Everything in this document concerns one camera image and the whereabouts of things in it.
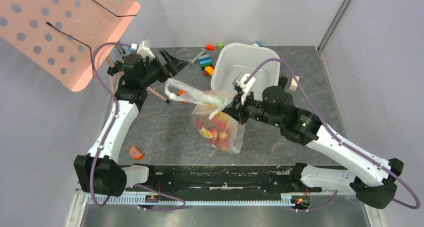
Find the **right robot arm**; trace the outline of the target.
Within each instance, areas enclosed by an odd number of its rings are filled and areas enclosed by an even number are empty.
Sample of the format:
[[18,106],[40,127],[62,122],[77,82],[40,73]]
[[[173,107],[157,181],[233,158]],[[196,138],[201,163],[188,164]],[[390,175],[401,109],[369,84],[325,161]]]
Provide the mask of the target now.
[[267,87],[261,100],[237,84],[236,95],[224,112],[240,124],[255,120],[279,128],[287,140],[318,151],[341,164],[342,169],[297,163],[289,176],[295,191],[319,188],[353,194],[364,204],[384,209],[395,199],[396,179],[403,171],[397,158],[378,159],[353,144],[314,113],[296,107],[293,96],[280,86]]

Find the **translucent plastic bag with fruits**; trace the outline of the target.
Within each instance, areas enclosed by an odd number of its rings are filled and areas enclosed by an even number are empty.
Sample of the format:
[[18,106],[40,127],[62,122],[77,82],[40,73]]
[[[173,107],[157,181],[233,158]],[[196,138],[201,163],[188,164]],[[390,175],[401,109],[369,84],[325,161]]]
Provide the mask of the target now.
[[[178,96],[179,90],[186,93]],[[234,91],[203,91],[172,78],[165,82],[164,91],[170,100],[195,104],[192,122],[212,147],[231,154],[241,152],[245,126],[223,113],[223,109],[233,100]]]

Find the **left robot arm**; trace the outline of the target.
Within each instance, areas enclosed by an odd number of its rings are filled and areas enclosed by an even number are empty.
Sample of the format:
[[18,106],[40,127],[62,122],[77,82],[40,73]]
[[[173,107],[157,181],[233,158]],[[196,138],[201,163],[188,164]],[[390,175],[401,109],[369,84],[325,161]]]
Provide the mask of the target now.
[[81,189],[92,197],[119,197],[130,186],[139,184],[145,191],[151,191],[157,185],[157,177],[147,166],[122,167],[117,162],[128,130],[148,96],[147,88],[176,76],[188,65],[163,48],[159,53],[165,63],[157,57],[131,53],[111,68],[114,74],[123,73],[113,93],[113,109],[94,145],[87,154],[77,155],[73,163]]

